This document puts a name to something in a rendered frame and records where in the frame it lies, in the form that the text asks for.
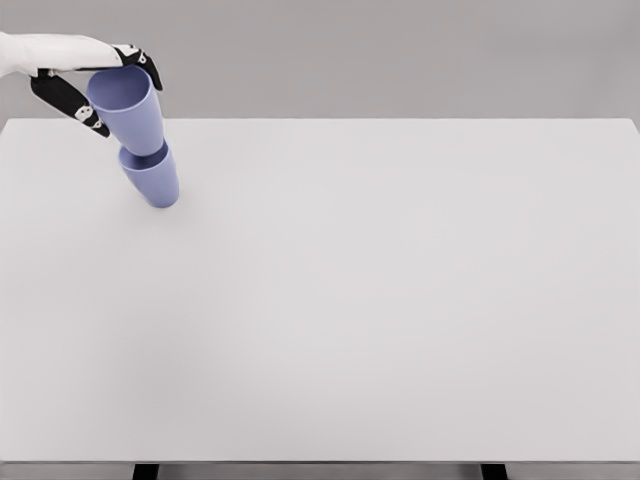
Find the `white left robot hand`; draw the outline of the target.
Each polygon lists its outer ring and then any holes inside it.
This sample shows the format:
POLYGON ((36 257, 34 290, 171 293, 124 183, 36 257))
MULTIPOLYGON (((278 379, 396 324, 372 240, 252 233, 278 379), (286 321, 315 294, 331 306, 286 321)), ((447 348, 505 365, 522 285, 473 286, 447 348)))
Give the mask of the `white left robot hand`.
POLYGON ((85 94, 59 76, 76 71, 101 71, 135 65, 163 89, 152 57, 134 44, 110 44, 77 34, 9 34, 0 31, 0 79, 22 74, 29 78, 33 94, 62 114, 101 135, 109 128, 85 94))

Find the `blue plastic cup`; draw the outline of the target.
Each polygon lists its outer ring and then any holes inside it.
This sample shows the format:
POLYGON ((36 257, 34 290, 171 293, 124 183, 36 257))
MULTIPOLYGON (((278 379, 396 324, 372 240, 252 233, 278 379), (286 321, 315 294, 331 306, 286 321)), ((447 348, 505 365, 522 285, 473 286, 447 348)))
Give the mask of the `blue plastic cup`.
POLYGON ((96 72, 87 98, 99 118, 130 153, 155 154, 164 144, 163 117, 151 77, 139 66, 96 72))
POLYGON ((180 194, 176 163, 172 151, 164 142, 151 154, 135 155, 124 146, 118 152, 124 174, 148 204, 167 208, 177 202, 180 194))

